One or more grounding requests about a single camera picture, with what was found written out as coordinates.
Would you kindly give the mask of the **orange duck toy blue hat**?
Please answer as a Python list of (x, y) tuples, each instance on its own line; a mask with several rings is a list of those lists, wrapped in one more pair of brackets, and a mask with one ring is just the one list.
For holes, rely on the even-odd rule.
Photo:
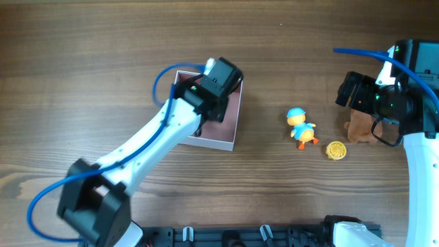
[(306, 122), (306, 112), (302, 108), (292, 108), (288, 111), (287, 123), (293, 127), (290, 137), (297, 140), (297, 148), (303, 150), (307, 142), (313, 144), (319, 143), (319, 139), (315, 136), (314, 123)]

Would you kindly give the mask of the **brown plush toy with carrot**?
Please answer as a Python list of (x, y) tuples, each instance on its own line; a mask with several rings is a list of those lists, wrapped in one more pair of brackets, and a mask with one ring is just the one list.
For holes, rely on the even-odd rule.
[(375, 117), (352, 109), (350, 118), (350, 121), (344, 123), (344, 128), (347, 129), (348, 140), (352, 144), (359, 142), (375, 144), (378, 139), (373, 136), (373, 133), (378, 137), (382, 136), (383, 126), (381, 122), (375, 126), (374, 132), (371, 132), (372, 125), (376, 120)]

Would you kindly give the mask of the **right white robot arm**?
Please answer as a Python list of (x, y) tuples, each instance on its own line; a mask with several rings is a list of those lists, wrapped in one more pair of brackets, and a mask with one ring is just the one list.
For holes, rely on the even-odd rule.
[(396, 124), (409, 171), (406, 246), (438, 245), (438, 42), (398, 40), (387, 51), (335, 48), (335, 53), (379, 60), (378, 78), (351, 71), (336, 104)]

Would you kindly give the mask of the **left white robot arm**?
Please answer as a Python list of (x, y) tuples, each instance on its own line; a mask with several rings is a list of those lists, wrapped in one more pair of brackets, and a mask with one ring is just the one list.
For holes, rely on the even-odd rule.
[(225, 58), (211, 59), (202, 73), (172, 84), (159, 112), (133, 137), (93, 164), (80, 158), (65, 177), (58, 216), (85, 246), (136, 246), (141, 228), (130, 199), (151, 170), (208, 121), (224, 120), (229, 96), (242, 71)]

